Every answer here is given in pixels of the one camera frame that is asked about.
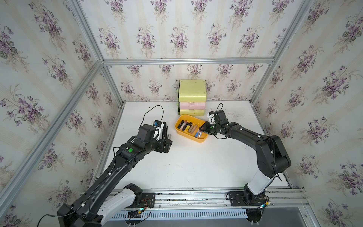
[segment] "metal rail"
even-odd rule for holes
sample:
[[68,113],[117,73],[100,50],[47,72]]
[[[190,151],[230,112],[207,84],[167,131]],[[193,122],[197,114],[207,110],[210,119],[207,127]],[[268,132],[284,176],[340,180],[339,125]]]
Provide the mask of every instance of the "metal rail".
[[105,59],[104,65],[272,64],[273,57]]

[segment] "metal base plate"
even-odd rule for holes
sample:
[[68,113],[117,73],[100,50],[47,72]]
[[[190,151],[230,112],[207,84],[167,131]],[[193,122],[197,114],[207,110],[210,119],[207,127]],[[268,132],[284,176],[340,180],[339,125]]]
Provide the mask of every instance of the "metal base plate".
[[142,208],[142,207],[145,207],[145,201],[143,200],[146,200],[147,202],[147,205],[150,206],[151,208],[154,208],[154,205],[155,205],[155,193],[142,193],[141,195],[141,203],[140,205],[131,205],[131,206],[128,206],[126,208]]
[[240,206],[261,206],[266,203],[266,199],[256,199],[252,204],[247,204],[243,200],[243,191],[230,191],[227,194],[232,207]]

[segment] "wall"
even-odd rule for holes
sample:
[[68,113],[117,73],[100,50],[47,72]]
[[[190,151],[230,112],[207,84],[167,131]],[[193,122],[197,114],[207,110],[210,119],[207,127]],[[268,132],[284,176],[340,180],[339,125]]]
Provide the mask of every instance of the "wall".
[[[95,60],[67,1],[5,0],[0,6],[2,190]],[[59,204],[72,203],[88,186],[116,112],[114,96],[98,75],[1,226],[33,226]],[[58,226],[55,218],[47,222]]]
[[249,100],[266,68],[267,64],[118,65],[110,72],[127,101],[175,101],[182,79],[204,79],[207,100]]
[[255,107],[321,226],[361,226],[363,2],[317,0]]
[[81,1],[105,59],[272,56],[300,3]]

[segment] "aluminum frame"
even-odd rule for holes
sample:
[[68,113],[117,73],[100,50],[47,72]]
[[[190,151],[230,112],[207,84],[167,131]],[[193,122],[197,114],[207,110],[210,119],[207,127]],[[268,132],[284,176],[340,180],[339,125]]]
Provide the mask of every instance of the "aluminum frame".
[[268,79],[270,78],[270,76],[272,74],[273,69],[277,66],[278,62],[281,60],[282,55],[288,49],[291,40],[293,39],[294,35],[300,28],[300,25],[303,23],[305,16],[309,13],[309,8],[312,5],[312,3],[313,3],[313,0],[304,0],[300,4],[289,28],[287,29],[287,33],[282,38],[282,41],[281,41],[280,45],[278,46],[276,53],[274,54],[274,62],[272,64],[268,65],[268,67],[265,71],[265,74],[262,76],[260,82],[258,83],[258,85],[256,87],[255,92],[252,95],[251,102],[253,104],[256,104],[258,97],[262,93],[263,88],[265,87]]
[[273,57],[105,59],[104,65],[272,64]]
[[52,144],[59,131],[63,128],[65,122],[68,120],[70,114],[77,106],[88,86],[92,83],[99,70],[101,69],[101,61],[97,61],[91,70],[82,80],[76,91],[68,99],[66,105],[57,114],[52,124],[49,126],[47,131],[38,140],[32,151],[22,162],[20,167],[16,170],[13,177],[7,183],[5,188],[0,193],[0,218],[2,218],[8,211],[10,205],[15,200],[17,195],[20,193],[22,187],[26,183],[27,179],[33,172],[34,167],[43,156],[43,153]]

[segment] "purple flower pattern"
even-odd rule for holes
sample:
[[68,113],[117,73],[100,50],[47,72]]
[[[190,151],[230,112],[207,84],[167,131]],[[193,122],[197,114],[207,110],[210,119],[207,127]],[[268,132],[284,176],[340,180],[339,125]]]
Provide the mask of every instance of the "purple flower pattern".
[[62,29],[58,25],[58,19],[54,17],[53,13],[37,1],[36,3],[29,3],[30,8],[34,11],[34,21],[39,24],[40,32],[48,32],[49,41],[53,44],[54,48],[59,47],[63,52],[66,49],[65,37],[61,36]]
[[319,219],[325,224],[325,225],[331,225],[334,226],[340,226],[340,227],[354,227],[352,218],[353,214],[350,214],[348,210],[347,204],[336,204],[333,200],[330,200],[331,202],[328,203],[328,208],[321,208],[319,211],[322,213],[323,217]]
[[107,120],[107,122],[109,123],[109,126],[112,127],[113,124],[115,123],[115,117],[110,116],[110,118]]
[[78,147],[74,147],[72,151],[72,156],[76,158],[77,162],[84,162],[88,164],[92,161],[92,154],[87,151],[87,143],[80,143]]
[[304,96],[304,89],[298,87],[296,90],[292,90],[290,94],[290,99],[287,101],[287,109],[285,111],[292,112],[296,106],[303,106],[304,100],[307,99]]
[[54,210],[54,208],[59,208],[61,205],[66,204],[75,198],[76,192],[72,191],[68,184],[69,181],[64,181],[59,184],[58,188],[50,192],[52,196],[55,196],[55,198],[50,196],[47,199],[47,202],[53,205],[52,210]]
[[91,54],[88,47],[84,42],[81,41],[81,34],[77,35],[77,40],[73,40],[73,45],[75,46],[75,53],[78,56],[78,60],[83,60],[83,65],[87,69],[91,69],[93,66],[93,61],[91,60]]
[[267,135],[272,136],[274,134],[272,122],[265,124],[264,129]]
[[214,81],[210,79],[205,80],[205,92],[207,95],[211,93],[211,89],[215,86]]
[[277,113],[277,100],[276,98],[273,98],[272,100],[269,100],[268,106],[266,108],[266,117],[269,118],[271,114]]
[[256,75],[256,71],[263,66],[263,64],[247,64],[246,78],[252,78]]
[[92,114],[92,117],[90,117],[90,118],[91,118],[91,122],[93,123],[93,127],[98,128],[100,131],[105,130],[105,125],[102,122],[100,112],[98,112],[96,114]]
[[42,59],[44,65],[48,68],[48,76],[58,79],[61,85],[65,89],[73,90],[73,81],[72,78],[66,73],[65,62],[58,58],[58,55],[54,58],[51,56],[46,56],[46,59]]
[[241,86],[241,82],[237,80],[230,80],[229,84],[227,84],[227,93],[229,96],[233,95],[234,92]]
[[257,101],[257,103],[254,105],[254,109],[256,110],[257,114],[261,114],[261,107],[260,107],[260,101]]
[[136,101],[140,101],[140,102],[150,102],[150,99],[147,96],[143,96],[143,95],[139,95],[138,94]]
[[362,10],[363,7],[356,15],[348,17],[348,22],[345,25],[347,30],[343,32],[342,36],[338,36],[338,41],[334,46],[338,46],[339,49],[334,54],[348,50],[349,45],[353,46],[355,39],[362,36],[363,15],[360,15]]
[[291,123],[291,120],[290,121],[287,121],[287,122],[283,122],[282,123],[282,126],[281,126],[281,130],[280,130],[280,138],[284,139],[284,138],[294,138],[294,133],[295,131],[293,130],[294,128],[294,124]]
[[168,1],[171,0],[150,0],[150,3],[152,5],[154,5],[154,14],[156,15],[156,20],[160,19],[160,23],[162,24],[163,22],[166,21],[166,7],[167,7],[167,3]]
[[239,54],[241,57],[247,56],[249,53],[251,53],[251,49],[253,49],[258,42],[258,30],[263,28],[262,26],[258,25],[254,29],[247,28],[247,33],[244,33],[242,35],[241,40],[239,43],[242,43],[243,45],[238,48],[237,54]]
[[223,101],[222,96],[213,96],[212,101]]
[[313,45],[310,45],[308,50],[303,51],[297,58],[299,60],[299,64],[295,65],[291,70],[293,72],[291,78],[302,78],[301,73],[306,74],[307,71],[313,67],[319,53],[324,53],[322,47],[315,49]]
[[232,69],[232,64],[219,64],[217,68],[217,79],[219,79],[219,82],[224,81],[226,78],[228,78],[228,75],[231,73]]
[[313,25],[321,15],[326,15],[329,11],[329,0],[315,0],[313,5],[309,9],[310,15],[306,18],[302,29],[305,29],[304,33],[308,33],[313,30]]
[[85,130],[86,130],[85,123],[86,122],[82,122],[82,121],[83,121],[83,117],[81,116],[81,112],[74,110],[73,113],[71,113],[71,115],[69,116],[69,119],[66,121],[65,125],[68,127],[69,131],[74,129],[75,133],[78,136],[80,136],[80,133],[85,135]]
[[121,24],[125,22],[125,12],[123,11],[123,3],[127,0],[105,0],[105,3],[111,6],[111,14],[114,15],[114,18],[119,18]]
[[197,80],[202,70],[202,65],[188,65],[187,70],[189,71],[188,79]]
[[0,57],[6,60],[4,64],[11,64],[15,71],[18,71],[17,64],[19,63],[24,68],[24,70],[28,72],[29,63],[26,62],[28,57],[21,56],[20,54],[22,54],[23,51],[18,51],[15,48],[14,42],[11,41],[10,37],[10,35],[13,34],[14,33],[8,26],[4,26],[4,29],[0,35]]
[[185,31],[188,26],[183,25],[180,29],[177,27],[173,27],[174,32],[170,35],[170,43],[173,43],[172,53],[176,55],[177,58],[182,57],[185,53],[185,49],[187,48],[187,42],[189,41],[187,34]]
[[106,53],[111,55],[112,58],[119,58],[118,55],[121,53],[119,51],[120,46],[118,45],[119,41],[117,36],[112,33],[114,27],[107,26],[106,29],[99,28],[99,35],[100,43],[106,45]]
[[270,54],[271,55],[273,55],[275,53],[275,51],[277,50],[278,46],[280,45],[280,42],[282,41],[282,38],[284,37],[285,31],[286,31],[286,28],[284,28],[282,30],[282,32],[280,34],[278,34],[276,36],[275,40],[272,42],[272,44],[274,44],[275,47],[270,50]]
[[176,93],[179,92],[179,80],[175,80],[175,82],[173,84],[173,88],[175,89]]
[[304,134],[300,140],[303,141],[304,144],[318,144],[321,141],[326,141],[326,138],[329,137],[329,132],[332,130],[333,132],[338,131],[336,125],[327,124],[327,119],[325,117],[321,117],[318,119],[313,119],[312,122],[308,122],[310,126],[309,129],[304,129],[301,131],[301,134]]
[[163,97],[163,101],[175,101],[175,100],[176,100],[176,98],[172,97],[169,94],[165,94]]
[[317,167],[319,165],[319,162],[315,159],[315,155],[303,155],[301,161],[302,162],[300,162],[300,164],[296,166],[296,173],[298,176],[304,178],[307,175],[312,175],[315,179],[319,177],[319,173],[321,171]]
[[363,164],[358,166],[351,162],[340,164],[340,170],[330,172],[329,175],[332,177],[328,182],[345,196],[347,191],[351,195],[363,193]]
[[323,82],[325,82],[325,86],[319,86],[314,94],[315,98],[313,101],[316,101],[318,104],[323,102],[328,104],[328,98],[335,100],[338,95],[345,95],[347,88],[349,88],[349,81],[352,79],[352,76],[355,78],[363,77],[359,74],[359,70],[349,71],[347,67],[342,65],[338,71],[329,72],[327,77],[323,78]]
[[49,169],[49,172],[54,170],[57,171],[57,166],[61,165],[63,167],[64,159],[62,157],[59,157],[54,149],[55,144],[52,143],[51,147],[47,150],[43,158],[41,159],[38,169],[42,170],[45,168]]
[[163,77],[169,78],[170,77],[170,70],[171,67],[174,67],[174,65],[159,65],[159,68],[161,69],[161,73]]
[[233,98],[233,100],[247,100],[247,97],[244,96],[243,94],[237,94],[236,98]]
[[239,28],[243,23],[243,17],[248,16],[248,10],[252,7],[252,0],[232,0],[230,9],[234,12],[229,17],[229,23],[232,24],[232,30]]
[[[16,206],[12,205],[10,207],[10,211],[14,211]],[[3,227],[26,227],[30,226],[32,220],[30,220],[30,215],[26,217],[25,215],[21,218],[18,218],[18,215],[11,213],[6,213],[3,219]]]
[[100,96],[98,95],[97,86],[94,83],[89,85],[88,90],[86,91],[86,95],[88,100],[92,99],[94,105],[100,105]]
[[207,33],[209,50],[213,50],[213,53],[218,51],[221,40],[226,37],[225,29],[227,28],[221,28],[219,24],[217,26],[212,24],[211,31]]
[[142,44],[141,53],[145,54],[146,58],[151,58],[155,48],[156,39],[151,33],[153,26],[147,25],[145,29],[138,28],[139,33],[137,34],[137,43]]
[[107,91],[103,93],[103,98],[105,99],[105,103],[111,108],[114,108],[114,102],[112,100],[112,93]]
[[140,68],[142,65],[128,65],[126,67],[130,70],[132,77],[135,77],[136,79],[141,77]]
[[102,154],[103,149],[105,148],[105,145],[106,145],[106,141],[102,140],[102,138],[99,137],[98,145],[96,146],[96,150],[97,150],[98,154]]
[[208,1],[212,0],[190,0],[191,4],[194,6],[193,8],[193,19],[198,20],[198,24],[203,21],[205,17],[205,8],[207,6]]
[[87,170],[87,173],[82,176],[82,180],[80,181],[80,183],[84,186],[84,190],[87,190],[90,187],[93,175],[93,169],[91,169]]
[[147,87],[151,90],[152,95],[158,97],[160,93],[160,88],[162,87],[160,82],[155,80],[149,80]]
[[7,111],[7,117],[4,120],[13,120],[15,126],[20,126],[25,121],[29,125],[28,130],[34,134],[38,134],[38,130],[46,131],[49,126],[47,120],[49,114],[42,114],[44,108],[38,104],[39,99],[19,94],[21,90],[19,85],[17,84],[13,90],[10,86],[11,99],[4,98],[0,101],[2,107],[12,109]]
[[134,94],[135,94],[135,89],[134,87],[131,85],[131,81],[127,81],[127,82],[121,82],[121,91],[125,93],[125,95],[128,97],[128,99],[133,100],[134,99]]
[[282,72],[282,67],[281,65],[279,65],[276,69],[274,69],[273,73],[272,73],[272,77],[271,77],[271,80],[270,80],[270,89],[274,88],[275,85],[278,83],[278,82],[281,82],[283,77],[284,77],[284,73]]
[[272,12],[270,13],[270,19],[273,20],[271,24],[277,23],[282,15],[284,14],[284,9],[289,3],[293,3],[295,0],[272,0]]
[[[3,162],[4,157],[0,156],[0,160]],[[10,162],[5,166],[0,166],[0,187],[5,187],[14,175],[14,170],[9,170],[12,164],[13,162]]]

